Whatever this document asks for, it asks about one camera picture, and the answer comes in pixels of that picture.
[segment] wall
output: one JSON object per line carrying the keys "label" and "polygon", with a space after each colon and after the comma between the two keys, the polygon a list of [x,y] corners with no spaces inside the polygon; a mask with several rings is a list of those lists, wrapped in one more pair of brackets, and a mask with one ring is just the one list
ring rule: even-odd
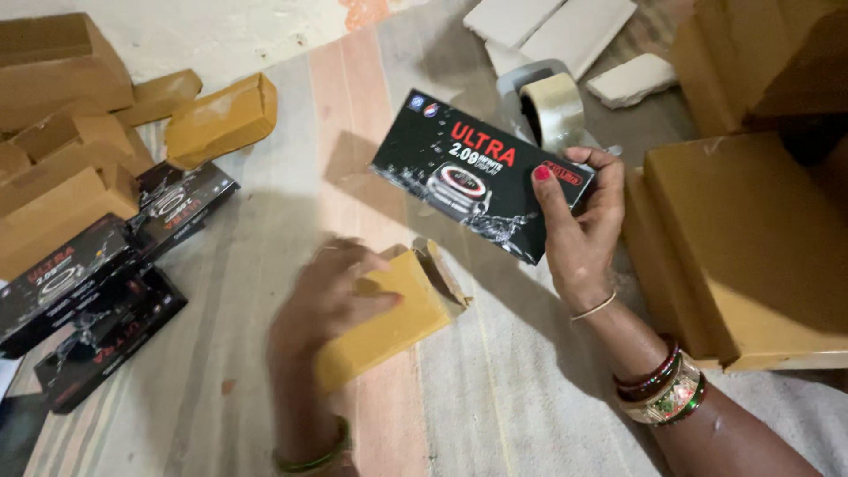
{"label": "wall", "polygon": [[204,92],[421,0],[3,0],[0,20],[87,12],[133,81],[193,68]]}

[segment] fingernail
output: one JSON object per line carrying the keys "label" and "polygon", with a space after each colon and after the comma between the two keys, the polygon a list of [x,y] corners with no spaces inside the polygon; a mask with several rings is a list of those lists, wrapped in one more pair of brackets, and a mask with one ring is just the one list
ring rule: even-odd
{"label": "fingernail", "polygon": [[537,181],[543,181],[550,177],[550,169],[548,166],[539,166],[533,171],[533,177],[536,177]]}

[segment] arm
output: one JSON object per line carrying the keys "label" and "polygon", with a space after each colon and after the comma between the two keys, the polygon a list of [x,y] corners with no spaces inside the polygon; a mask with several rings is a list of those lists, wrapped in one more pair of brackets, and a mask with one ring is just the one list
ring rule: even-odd
{"label": "arm", "polygon": [[[310,463],[326,456],[342,439],[337,418],[315,380],[315,356],[329,340],[377,313],[400,296],[354,294],[354,281],[388,264],[357,243],[324,244],[300,273],[268,333],[266,361],[276,416],[277,458]],[[319,474],[342,475],[339,459]]]}
{"label": "arm", "polygon": [[[554,286],[570,309],[582,312],[612,295],[605,274],[624,217],[624,164],[596,149],[570,148],[566,156],[598,171],[587,210],[572,216],[557,179],[543,166],[533,172],[533,189],[548,228]],[[579,321],[600,342],[621,380],[651,375],[669,354],[665,341],[618,301]],[[651,431],[677,475],[819,475],[763,422],[709,383],[693,414],[678,424],[651,426]]]}

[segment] packing tape roll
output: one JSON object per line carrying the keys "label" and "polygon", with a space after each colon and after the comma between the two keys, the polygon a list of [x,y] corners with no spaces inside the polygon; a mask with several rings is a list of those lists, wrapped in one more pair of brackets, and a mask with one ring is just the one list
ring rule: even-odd
{"label": "packing tape roll", "polygon": [[556,153],[580,144],[586,126],[583,101],[577,84],[567,73],[525,85],[519,93],[522,112],[540,148]]}

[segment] smartwatch box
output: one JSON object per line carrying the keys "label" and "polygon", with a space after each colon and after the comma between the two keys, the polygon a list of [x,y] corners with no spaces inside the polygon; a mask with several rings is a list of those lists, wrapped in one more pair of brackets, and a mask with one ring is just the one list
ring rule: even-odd
{"label": "smartwatch box", "polygon": [[203,228],[203,219],[241,188],[210,162],[192,171],[162,162],[137,180],[140,211],[127,222],[150,262]]}
{"label": "smartwatch box", "polygon": [[412,90],[371,170],[536,265],[547,234],[531,174],[542,164],[559,179],[571,207],[594,177],[591,167],[562,160]]}
{"label": "smartwatch box", "polygon": [[96,321],[107,330],[98,342],[87,340],[84,330],[77,329],[36,365],[36,376],[54,412],[71,412],[187,303],[156,267],[131,280],[124,296],[113,312]]}
{"label": "smartwatch box", "polygon": [[126,223],[103,216],[0,289],[0,357],[23,356],[140,267]]}

